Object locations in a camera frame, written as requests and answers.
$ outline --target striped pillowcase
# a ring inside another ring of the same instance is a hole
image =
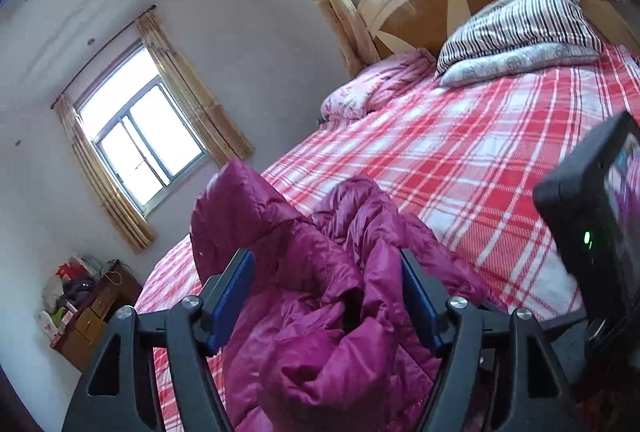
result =
[[[562,42],[602,53],[602,41],[584,18],[580,0],[497,0],[444,43],[436,75],[467,58],[495,55],[540,42]]]

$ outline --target pillow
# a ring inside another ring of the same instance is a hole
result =
[[[602,52],[602,41],[584,18],[580,0],[497,0],[447,39],[436,74],[443,75],[450,66],[467,58],[540,42],[561,42]]]
[[[599,56],[592,48],[564,42],[541,42],[497,55],[461,60],[446,70],[440,85],[456,88],[549,66],[592,64]]]
[[[359,120],[382,109],[387,102],[408,93],[418,83],[433,78],[435,63],[436,59],[428,50],[418,48],[367,67],[324,99],[320,106],[322,122]]]

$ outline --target pink pillow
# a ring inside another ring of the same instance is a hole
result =
[[[432,78],[435,64],[436,59],[423,48],[385,58],[327,96],[320,115],[327,122],[364,118]]]

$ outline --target pink comforter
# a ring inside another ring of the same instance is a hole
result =
[[[201,281],[238,248],[257,278],[223,355],[237,431],[408,431],[438,370],[402,301],[400,248],[450,294],[502,305],[415,215],[361,175],[303,216],[231,162],[200,196],[191,240]]]
[[[320,114],[327,122],[360,120],[432,79],[435,65],[436,59],[423,48],[392,55],[367,67],[327,96]]]

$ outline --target red plaid bedsheet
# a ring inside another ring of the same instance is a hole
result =
[[[640,69],[607,45],[593,66],[558,67],[445,92],[419,86],[365,119],[325,123],[263,173],[304,213],[336,184],[366,173],[469,260],[510,306],[539,318],[579,307],[532,189],[613,113],[640,113]],[[158,263],[139,311],[200,290],[188,237]],[[156,371],[167,430],[182,430],[166,354]],[[224,397],[220,356],[210,361]]]

